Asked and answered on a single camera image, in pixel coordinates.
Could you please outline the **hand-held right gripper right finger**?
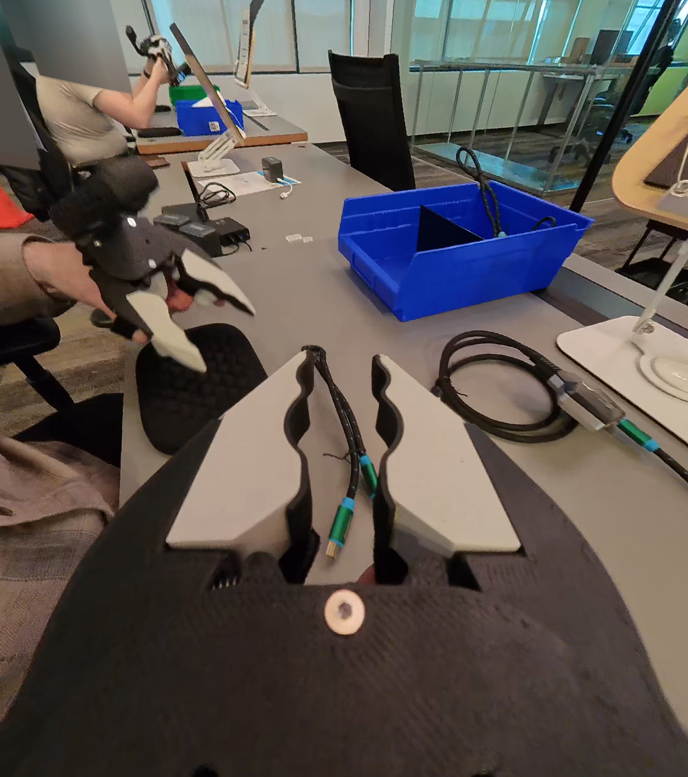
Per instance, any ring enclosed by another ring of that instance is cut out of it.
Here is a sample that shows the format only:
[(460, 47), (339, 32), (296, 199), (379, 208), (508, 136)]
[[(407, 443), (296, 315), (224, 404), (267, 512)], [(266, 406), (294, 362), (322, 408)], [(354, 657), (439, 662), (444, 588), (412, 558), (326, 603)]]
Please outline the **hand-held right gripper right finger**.
[(387, 446), (373, 498), (375, 554), (520, 550), (465, 422), (386, 355), (373, 357), (372, 392)]

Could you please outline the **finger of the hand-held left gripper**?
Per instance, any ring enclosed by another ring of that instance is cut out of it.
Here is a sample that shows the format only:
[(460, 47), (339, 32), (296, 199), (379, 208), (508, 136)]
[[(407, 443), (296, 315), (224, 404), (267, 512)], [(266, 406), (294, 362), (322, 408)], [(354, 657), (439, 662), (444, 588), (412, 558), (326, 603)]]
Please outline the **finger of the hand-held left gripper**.
[(134, 291), (133, 310), (141, 322), (142, 330), (160, 356), (170, 357), (199, 374), (206, 373), (205, 360), (198, 347), (174, 323), (163, 297), (150, 291)]
[(178, 288), (201, 305), (223, 300), (255, 316), (252, 302), (233, 279), (221, 267), (190, 249), (185, 249), (178, 258)]

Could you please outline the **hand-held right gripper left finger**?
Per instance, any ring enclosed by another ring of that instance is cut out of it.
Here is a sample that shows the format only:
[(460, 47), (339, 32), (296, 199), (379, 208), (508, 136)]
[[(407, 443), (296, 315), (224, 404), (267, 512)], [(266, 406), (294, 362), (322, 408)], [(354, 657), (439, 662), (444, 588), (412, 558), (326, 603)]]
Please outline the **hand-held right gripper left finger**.
[(245, 558), (304, 554), (313, 534), (308, 463), (311, 353), (299, 353), (219, 419), (166, 543)]

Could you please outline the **blue plastic bin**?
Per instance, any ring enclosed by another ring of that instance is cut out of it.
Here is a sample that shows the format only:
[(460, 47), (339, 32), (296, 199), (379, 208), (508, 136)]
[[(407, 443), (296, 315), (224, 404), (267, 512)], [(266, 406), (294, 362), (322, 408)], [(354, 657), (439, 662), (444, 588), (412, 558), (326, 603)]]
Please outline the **blue plastic bin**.
[[(348, 198), (339, 251), (404, 323), (547, 288), (593, 220), (498, 182), (491, 189), (499, 231), (475, 183)], [(483, 240), (416, 253), (421, 205)]]

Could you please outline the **person's left hand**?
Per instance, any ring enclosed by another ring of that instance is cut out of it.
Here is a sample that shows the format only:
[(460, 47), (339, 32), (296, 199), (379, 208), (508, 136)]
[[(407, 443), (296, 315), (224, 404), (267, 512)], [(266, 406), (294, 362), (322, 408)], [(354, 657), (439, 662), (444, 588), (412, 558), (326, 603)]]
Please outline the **person's left hand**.
[(73, 243), (33, 240), (24, 244), (21, 254), (28, 273), (47, 294), (62, 295), (115, 318)]

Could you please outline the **black boxes on desk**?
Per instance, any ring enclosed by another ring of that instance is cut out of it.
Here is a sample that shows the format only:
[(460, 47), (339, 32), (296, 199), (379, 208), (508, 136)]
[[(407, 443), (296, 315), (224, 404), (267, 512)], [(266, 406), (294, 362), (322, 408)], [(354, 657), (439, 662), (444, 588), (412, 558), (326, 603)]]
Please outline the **black boxes on desk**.
[(240, 222), (231, 218), (203, 221), (199, 216), (166, 213), (153, 218), (153, 224), (181, 233), (201, 248), (208, 257), (226, 257), (241, 246), (252, 251), (251, 234)]

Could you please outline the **blue desk bin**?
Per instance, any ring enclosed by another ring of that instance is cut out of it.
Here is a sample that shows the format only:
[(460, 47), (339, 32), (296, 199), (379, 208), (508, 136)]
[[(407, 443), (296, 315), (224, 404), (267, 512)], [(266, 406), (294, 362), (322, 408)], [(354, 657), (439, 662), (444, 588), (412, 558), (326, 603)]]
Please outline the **blue desk bin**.
[[(225, 105), (232, 122), (242, 138), (246, 138), (243, 127), (243, 108), (237, 100), (226, 100)], [(178, 100), (174, 103), (177, 125), (185, 137), (223, 134), (228, 127), (212, 105), (209, 98), (201, 100)]]

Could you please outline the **dark office chair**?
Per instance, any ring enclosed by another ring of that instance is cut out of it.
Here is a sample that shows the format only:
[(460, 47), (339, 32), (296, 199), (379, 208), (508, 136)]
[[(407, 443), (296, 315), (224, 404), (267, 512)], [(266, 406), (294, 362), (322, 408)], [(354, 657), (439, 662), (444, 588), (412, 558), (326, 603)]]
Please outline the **dark office chair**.
[(31, 388), (54, 409), (52, 415), (20, 432), (20, 442), (69, 444), (119, 467), (122, 453), (123, 394), (102, 393), (75, 403), (36, 356), (59, 345), (58, 325), (49, 316), (0, 327), (0, 367), (14, 364)]

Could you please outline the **person's plaid shirt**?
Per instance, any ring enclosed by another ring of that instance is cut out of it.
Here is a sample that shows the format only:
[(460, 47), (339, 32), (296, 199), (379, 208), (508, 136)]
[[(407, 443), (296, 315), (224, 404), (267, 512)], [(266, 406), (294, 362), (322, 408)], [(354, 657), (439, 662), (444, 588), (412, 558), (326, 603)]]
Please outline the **person's plaid shirt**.
[(0, 720), (118, 496), (116, 466), (68, 444), (0, 435)]

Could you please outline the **black high-back chair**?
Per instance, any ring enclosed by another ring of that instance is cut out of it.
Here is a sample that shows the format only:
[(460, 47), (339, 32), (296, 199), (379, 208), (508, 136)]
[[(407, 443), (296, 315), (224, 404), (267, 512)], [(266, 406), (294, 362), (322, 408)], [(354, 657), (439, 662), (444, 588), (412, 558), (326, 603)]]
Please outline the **black high-back chair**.
[(397, 54), (328, 60), (351, 167), (391, 191), (415, 189)]

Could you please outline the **black desk lamp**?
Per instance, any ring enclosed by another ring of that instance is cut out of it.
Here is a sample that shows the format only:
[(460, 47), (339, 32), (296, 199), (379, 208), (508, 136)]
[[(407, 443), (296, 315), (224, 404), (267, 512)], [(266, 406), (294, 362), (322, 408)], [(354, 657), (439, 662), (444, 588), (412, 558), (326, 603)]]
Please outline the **black desk lamp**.
[(243, 10), (239, 27), (238, 53), (234, 68), (234, 79), (243, 89), (249, 89), (254, 57), (254, 27), (264, 1), (250, 1)]

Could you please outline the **black blue-bin divider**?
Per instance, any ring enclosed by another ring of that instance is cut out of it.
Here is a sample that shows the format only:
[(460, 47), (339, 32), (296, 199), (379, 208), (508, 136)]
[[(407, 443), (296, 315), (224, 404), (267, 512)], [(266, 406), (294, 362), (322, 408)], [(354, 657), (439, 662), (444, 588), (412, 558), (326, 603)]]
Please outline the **black blue-bin divider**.
[(465, 246), (482, 241), (476, 233), (421, 205), (417, 228), (416, 253)]

